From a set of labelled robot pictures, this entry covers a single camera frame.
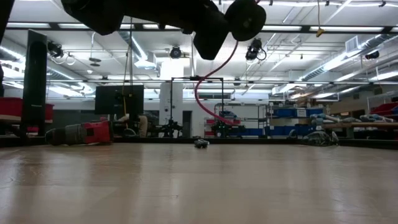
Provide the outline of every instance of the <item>red object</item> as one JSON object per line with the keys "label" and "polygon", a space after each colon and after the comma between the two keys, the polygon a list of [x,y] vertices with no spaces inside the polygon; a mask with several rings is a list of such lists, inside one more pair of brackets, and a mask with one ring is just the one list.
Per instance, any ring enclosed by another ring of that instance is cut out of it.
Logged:
{"label": "red object", "polygon": [[84,139],[85,144],[109,143],[113,141],[112,124],[110,121],[83,123],[81,126],[87,132],[87,137]]}
{"label": "red object", "polygon": [[378,114],[380,116],[394,114],[394,108],[398,107],[398,103],[384,103],[371,111],[371,114]]}
{"label": "red object", "polygon": [[[52,123],[54,105],[45,105],[45,122]],[[0,98],[0,119],[10,121],[21,121],[22,99],[15,97]]]}

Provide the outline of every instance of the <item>window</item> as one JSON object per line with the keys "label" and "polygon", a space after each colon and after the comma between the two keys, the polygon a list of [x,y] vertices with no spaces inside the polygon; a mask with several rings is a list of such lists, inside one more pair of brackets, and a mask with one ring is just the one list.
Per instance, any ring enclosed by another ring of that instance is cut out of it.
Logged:
{"label": "window", "polygon": [[[220,100],[222,99],[223,94],[222,93],[199,93],[199,99],[217,99]],[[231,94],[230,93],[224,93],[224,100],[231,99]]]}

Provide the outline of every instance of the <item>ceiling duct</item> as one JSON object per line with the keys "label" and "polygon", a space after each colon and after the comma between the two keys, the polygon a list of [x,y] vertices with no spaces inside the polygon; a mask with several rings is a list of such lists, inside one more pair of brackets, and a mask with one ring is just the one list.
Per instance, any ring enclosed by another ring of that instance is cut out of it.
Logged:
{"label": "ceiling duct", "polygon": [[152,52],[146,54],[135,40],[133,34],[130,34],[129,31],[118,31],[118,33],[128,45],[131,44],[131,50],[134,52],[134,57],[137,59],[137,62],[134,63],[137,68],[143,68],[146,70],[153,69],[160,71],[160,67],[157,65],[156,62],[155,54]]}
{"label": "ceiling duct", "polygon": [[[381,66],[383,66],[383,65],[385,65],[385,64],[387,64],[387,63],[391,63],[391,62],[393,62],[393,61],[395,61],[395,60],[398,60],[398,54],[397,54],[397,55],[394,55],[394,56],[391,56],[391,57],[389,57],[389,58],[387,58],[387,59],[378,61],[378,62],[376,62],[376,63],[374,63],[374,64],[372,64],[372,65],[370,65],[370,66],[368,66],[368,67],[364,67],[364,68],[359,69],[359,70],[357,70],[357,71],[355,71],[355,72],[352,72],[352,73],[350,73],[350,74],[344,75],[344,76],[338,78],[338,79],[335,80],[335,81],[336,81],[336,82],[341,82],[341,81],[344,81],[344,80],[346,80],[346,79],[353,78],[353,77],[355,77],[356,75],[364,74],[364,73],[366,73],[367,71],[373,70],[373,69],[375,69],[375,68],[377,68],[377,67],[381,67]],[[320,91],[333,91],[333,90],[331,90],[331,89],[334,88],[335,86],[336,86],[336,85],[328,84],[328,85],[322,85],[322,86],[320,86],[320,87],[312,88],[311,90],[306,91],[305,93],[301,94],[300,97],[311,97],[311,96],[313,96],[313,95],[316,95],[316,94],[317,94],[318,92],[320,92]],[[344,86],[341,86],[341,85],[340,85],[340,86],[339,86],[339,89],[341,90],[341,89],[344,89],[345,87],[352,87],[352,85],[344,85]]]}
{"label": "ceiling duct", "polygon": [[[334,55],[332,57],[328,57],[326,60],[324,60],[321,65],[314,66],[312,68],[307,69],[304,71],[303,76],[301,76],[298,81],[309,81],[312,78],[315,78],[321,74],[324,74],[325,72],[334,69],[344,63],[346,63],[348,60],[357,57],[357,56],[363,56],[371,53],[377,46],[380,44],[383,44],[389,40],[392,40],[393,38],[396,38],[396,35],[391,35],[391,34],[379,34],[365,42],[363,42],[361,45],[358,46],[357,50],[352,50],[350,52],[347,51],[342,51],[340,54]],[[275,89],[275,93],[282,93],[282,91],[287,91],[291,88],[293,88],[294,85],[287,86],[283,85]]]}

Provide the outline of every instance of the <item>doorway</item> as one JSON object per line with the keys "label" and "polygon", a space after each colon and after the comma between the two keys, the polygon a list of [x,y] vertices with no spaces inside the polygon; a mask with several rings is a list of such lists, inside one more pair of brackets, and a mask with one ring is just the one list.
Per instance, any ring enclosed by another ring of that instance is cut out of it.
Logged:
{"label": "doorway", "polygon": [[182,112],[182,137],[190,138],[192,136],[192,111]]}

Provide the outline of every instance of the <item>ceiling beam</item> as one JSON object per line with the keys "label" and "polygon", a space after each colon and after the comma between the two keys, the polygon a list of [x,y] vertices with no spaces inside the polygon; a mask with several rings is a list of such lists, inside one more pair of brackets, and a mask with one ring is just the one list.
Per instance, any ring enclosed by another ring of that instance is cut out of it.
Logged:
{"label": "ceiling beam", "polygon": [[[9,22],[7,30],[50,30],[50,31],[91,31],[82,23],[51,23],[49,22]],[[325,34],[398,34],[398,26],[322,26]],[[130,30],[130,24],[121,24],[119,30]],[[285,34],[316,34],[318,25],[295,25],[295,24],[267,24],[261,33],[285,33]],[[134,32],[176,32],[178,27],[166,26],[159,29],[157,24],[133,24]]]}
{"label": "ceiling beam", "polygon": [[[23,79],[5,79],[4,82],[23,82]],[[49,83],[129,83],[129,80],[47,80]],[[135,80],[136,83],[169,83],[170,80]],[[176,78],[173,82],[175,83],[197,83],[198,81],[191,80],[178,80]],[[204,83],[221,83],[218,80],[203,81]],[[224,81],[224,84],[322,84],[322,85],[398,85],[398,82],[320,82],[320,81]]]}

